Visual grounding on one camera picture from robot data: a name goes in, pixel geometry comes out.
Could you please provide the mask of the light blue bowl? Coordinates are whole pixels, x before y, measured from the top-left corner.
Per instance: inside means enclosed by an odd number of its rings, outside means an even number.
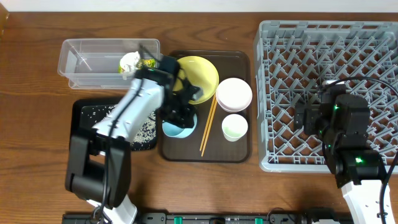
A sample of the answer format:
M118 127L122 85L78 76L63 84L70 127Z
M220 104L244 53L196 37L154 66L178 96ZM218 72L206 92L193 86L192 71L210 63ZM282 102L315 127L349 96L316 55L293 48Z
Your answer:
M194 125L192 128L179 128L176 125L163 121L162 122L163 133L170 138L179 138L179 139L187 138L189 135L191 135L194 132L197 126L198 118L196 114L194 114L193 116L193 121Z

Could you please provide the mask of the rice leftovers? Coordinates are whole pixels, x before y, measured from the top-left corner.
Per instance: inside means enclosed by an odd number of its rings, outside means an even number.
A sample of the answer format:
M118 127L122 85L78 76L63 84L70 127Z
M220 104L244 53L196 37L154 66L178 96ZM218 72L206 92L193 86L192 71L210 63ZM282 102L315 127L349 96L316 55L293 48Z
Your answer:
M116 105L84 106L81 109L79 125L90 129L109 115ZM153 111L142 125L135 138L131 141L133 151L152 149L157 142L157 121Z

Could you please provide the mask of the white cup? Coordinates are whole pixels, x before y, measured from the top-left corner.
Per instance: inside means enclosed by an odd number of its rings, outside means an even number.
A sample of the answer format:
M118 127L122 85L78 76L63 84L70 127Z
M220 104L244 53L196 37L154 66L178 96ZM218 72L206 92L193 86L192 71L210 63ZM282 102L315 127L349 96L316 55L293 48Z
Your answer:
M227 141L235 142L248 131L248 122L239 114L230 114L222 121L222 132Z

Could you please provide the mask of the white paper waste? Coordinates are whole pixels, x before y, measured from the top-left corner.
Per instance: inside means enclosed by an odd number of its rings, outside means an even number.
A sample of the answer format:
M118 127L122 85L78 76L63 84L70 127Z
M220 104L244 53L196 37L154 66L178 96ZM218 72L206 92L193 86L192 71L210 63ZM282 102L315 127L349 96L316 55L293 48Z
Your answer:
M124 80L132 77L135 72L141 69L144 65L147 67L155 67L155 59L143 59L138 51L130 52L124 55L119 61L118 72Z

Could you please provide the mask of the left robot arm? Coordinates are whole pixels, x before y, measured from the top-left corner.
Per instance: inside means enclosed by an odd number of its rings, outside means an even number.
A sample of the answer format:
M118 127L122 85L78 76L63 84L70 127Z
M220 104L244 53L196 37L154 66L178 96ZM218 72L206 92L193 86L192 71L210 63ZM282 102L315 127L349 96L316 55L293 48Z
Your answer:
M147 118L160 110L162 119L179 128L194 125L189 102L203 88L180 78L181 68L142 67L117 107L91 129L71 134L65 188L95 207L87 223L133 223L137 208L127 191L131 182L130 142Z

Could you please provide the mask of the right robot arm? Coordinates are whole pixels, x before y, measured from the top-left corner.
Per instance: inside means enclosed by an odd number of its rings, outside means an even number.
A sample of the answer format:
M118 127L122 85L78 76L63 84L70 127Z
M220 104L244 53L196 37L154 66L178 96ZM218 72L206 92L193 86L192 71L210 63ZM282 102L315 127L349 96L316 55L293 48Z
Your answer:
M395 166L386 169L380 153L367 144L368 101L348 93L344 80L323 82L318 94L318 106L295 106L294 129L321 140L354 223L394 223L388 183Z

